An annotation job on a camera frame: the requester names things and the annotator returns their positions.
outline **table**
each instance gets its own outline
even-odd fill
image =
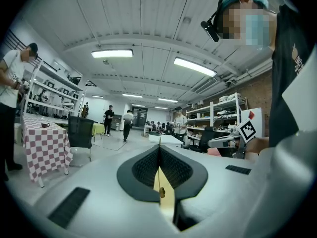
[[[151,131],[152,131],[153,127],[150,125],[144,125],[144,132],[143,132],[144,137],[145,137],[145,133],[147,133],[147,129],[149,129],[149,130],[151,129]]]
[[[171,135],[161,135],[161,136],[155,136],[155,135],[149,135],[149,141],[155,144],[167,145],[167,146],[181,146],[183,145],[183,142],[175,138]]]
[[[105,132],[105,126],[100,123],[94,123],[93,125],[93,131],[92,131],[92,136],[94,137],[95,141],[95,135],[100,134],[100,139],[102,139],[101,134]]]
[[[23,147],[26,153],[31,181],[44,187],[41,176],[49,171],[64,167],[68,174],[73,159],[67,131],[56,125],[42,128],[40,118],[22,117]]]

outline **fluorescent light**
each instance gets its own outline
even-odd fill
[[[168,109],[168,108],[161,108],[161,107],[155,107],[156,109]]]
[[[158,100],[160,100],[160,101],[170,101],[170,102],[177,102],[177,101],[174,101],[174,100],[161,99],[161,98],[159,98]]]
[[[193,69],[195,71],[206,74],[210,77],[214,77],[217,74],[215,71],[213,71],[207,67],[203,67],[197,63],[194,63],[192,61],[187,61],[187,60],[184,60],[182,58],[175,58],[174,64],[182,66],[182,67],[186,67],[189,69]]]
[[[94,58],[111,58],[111,57],[131,58],[133,57],[132,50],[122,50],[122,49],[92,51],[91,54]]]
[[[137,97],[137,98],[143,98],[142,96],[139,95],[132,95],[132,94],[122,94],[123,96],[129,96],[129,97]]]

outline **black shirt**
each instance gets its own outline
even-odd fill
[[[105,118],[105,122],[111,122],[112,119],[108,119],[108,116],[113,117],[114,116],[114,112],[112,110],[107,110],[105,112],[106,118]]]
[[[275,50],[272,55],[272,104],[269,117],[269,146],[298,131],[282,93],[301,72],[314,47],[303,28],[299,13],[280,6],[277,14]]]

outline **chair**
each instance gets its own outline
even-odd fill
[[[69,117],[68,119],[68,138],[72,147],[83,147],[89,149],[89,159],[91,161],[91,136],[94,121],[81,117]],[[84,164],[76,164],[71,167],[82,167]]]
[[[206,153],[209,148],[208,141],[214,138],[214,133],[215,132],[213,131],[213,127],[206,127],[199,141],[199,145],[190,145],[189,149],[195,152]]]

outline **small cup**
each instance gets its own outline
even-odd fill
[[[43,127],[43,128],[50,127],[50,123],[43,121],[43,122],[42,122],[42,127]]]

